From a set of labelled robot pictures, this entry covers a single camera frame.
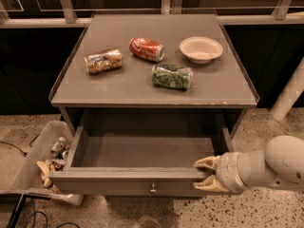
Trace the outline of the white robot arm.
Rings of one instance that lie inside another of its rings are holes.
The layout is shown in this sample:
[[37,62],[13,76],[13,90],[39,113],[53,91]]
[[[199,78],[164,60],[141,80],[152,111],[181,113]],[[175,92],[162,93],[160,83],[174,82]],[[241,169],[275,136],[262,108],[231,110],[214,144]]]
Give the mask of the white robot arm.
[[195,168],[215,173],[193,187],[204,192],[240,193],[251,187],[274,190],[304,189],[304,141],[282,135],[251,152],[226,152],[196,161]]

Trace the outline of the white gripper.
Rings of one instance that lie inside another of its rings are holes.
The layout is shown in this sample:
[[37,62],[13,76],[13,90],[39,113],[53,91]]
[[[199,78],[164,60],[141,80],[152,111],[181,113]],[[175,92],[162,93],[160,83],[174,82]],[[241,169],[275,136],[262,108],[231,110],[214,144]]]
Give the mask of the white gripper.
[[194,182],[195,189],[205,192],[234,192],[247,189],[238,172],[238,152],[227,152],[219,156],[210,156],[197,160],[193,167],[211,175],[207,179]]

